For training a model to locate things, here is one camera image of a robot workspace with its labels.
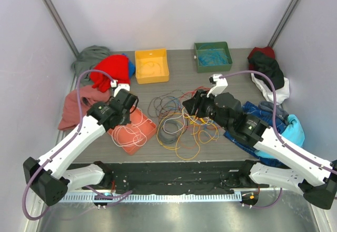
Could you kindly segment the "orange plastic bin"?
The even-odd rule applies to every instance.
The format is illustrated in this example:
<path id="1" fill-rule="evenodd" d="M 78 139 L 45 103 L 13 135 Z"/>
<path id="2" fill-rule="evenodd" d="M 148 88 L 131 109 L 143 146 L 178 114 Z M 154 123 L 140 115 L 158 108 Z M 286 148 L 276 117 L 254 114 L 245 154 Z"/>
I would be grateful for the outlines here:
<path id="1" fill-rule="evenodd" d="M 131 123 L 110 129 L 113 143 L 122 148 L 128 155 L 134 155 L 156 133 L 156 124 L 139 108 L 130 114 Z"/>

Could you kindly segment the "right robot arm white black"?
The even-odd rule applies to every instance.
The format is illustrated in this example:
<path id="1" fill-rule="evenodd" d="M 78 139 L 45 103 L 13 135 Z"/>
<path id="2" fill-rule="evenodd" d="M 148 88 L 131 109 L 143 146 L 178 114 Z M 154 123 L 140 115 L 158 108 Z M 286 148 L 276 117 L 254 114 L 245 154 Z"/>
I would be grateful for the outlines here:
<path id="1" fill-rule="evenodd" d="M 336 162 L 315 156 L 279 136 L 268 123 L 243 112 L 240 101 L 230 93 L 213 96 L 199 89 L 182 104 L 190 116 L 210 118 L 239 143 L 266 152 L 288 167 L 250 162 L 248 169 L 237 175 L 240 185 L 250 187 L 256 183 L 285 188 L 301 194 L 318 208 L 332 207 L 336 196 Z"/>

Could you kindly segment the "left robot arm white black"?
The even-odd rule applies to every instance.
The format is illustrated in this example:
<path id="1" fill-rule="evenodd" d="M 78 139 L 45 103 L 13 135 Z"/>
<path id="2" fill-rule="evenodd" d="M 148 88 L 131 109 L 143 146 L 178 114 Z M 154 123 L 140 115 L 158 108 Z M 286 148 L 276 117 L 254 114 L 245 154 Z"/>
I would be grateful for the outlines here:
<path id="1" fill-rule="evenodd" d="M 39 159 L 29 157 L 23 163 L 26 182 L 47 205 L 57 204 L 68 191 L 86 186 L 107 189 L 112 171 L 101 161 L 86 167 L 69 169 L 71 163 L 96 139 L 119 125 L 127 125 L 136 109 L 138 97 L 121 89 L 108 103 L 95 103 L 60 143 Z"/>

